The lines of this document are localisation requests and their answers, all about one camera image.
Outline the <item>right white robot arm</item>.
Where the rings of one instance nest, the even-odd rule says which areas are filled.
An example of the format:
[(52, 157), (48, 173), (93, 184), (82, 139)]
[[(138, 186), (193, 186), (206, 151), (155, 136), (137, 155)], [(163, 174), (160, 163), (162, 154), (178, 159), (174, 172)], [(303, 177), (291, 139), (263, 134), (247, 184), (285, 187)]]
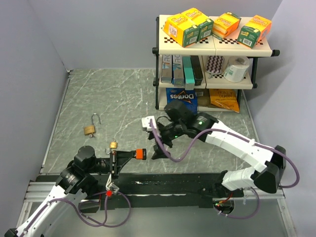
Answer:
[(180, 100), (167, 104), (164, 111), (170, 120), (168, 125), (159, 123), (154, 116), (141, 119), (143, 129), (149, 133), (149, 139), (156, 141), (153, 159), (182, 161), (190, 148), (180, 158), (173, 158), (165, 147), (172, 147), (174, 139), (186, 135), (192, 140), (190, 147), (196, 140), (200, 140), (220, 147), (249, 164), (248, 168), (242, 170), (223, 171), (215, 186), (218, 195), (226, 197), (234, 190), (253, 187), (269, 194), (277, 192), (286, 167), (283, 147), (273, 148), (257, 143), (207, 113), (193, 113)]

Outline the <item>orange black padlock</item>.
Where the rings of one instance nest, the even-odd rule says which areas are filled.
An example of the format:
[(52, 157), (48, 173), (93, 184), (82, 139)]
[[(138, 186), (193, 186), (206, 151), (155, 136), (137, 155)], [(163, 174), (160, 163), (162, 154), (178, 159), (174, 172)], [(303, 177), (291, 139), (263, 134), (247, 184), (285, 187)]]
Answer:
[(147, 150), (146, 149), (137, 149), (135, 151), (135, 158), (139, 160), (147, 159)]

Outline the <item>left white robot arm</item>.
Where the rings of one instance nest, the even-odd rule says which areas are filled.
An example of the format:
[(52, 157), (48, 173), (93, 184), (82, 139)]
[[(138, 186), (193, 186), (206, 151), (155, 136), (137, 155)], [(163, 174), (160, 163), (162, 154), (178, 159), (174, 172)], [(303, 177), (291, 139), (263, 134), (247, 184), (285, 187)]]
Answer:
[(106, 220), (96, 221), (81, 213), (82, 200), (105, 195), (105, 201), (120, 193), (113, 183), (131, 159), (146, 160), (146, 149), (110, 152), (97, 158), (92, 146), (79, 148), (74, 159), (60, 173), (50, 193), (21, 226), (9, 229), (6, 237), (48, 237), (71, 209), (91, 227), (108, 227)]

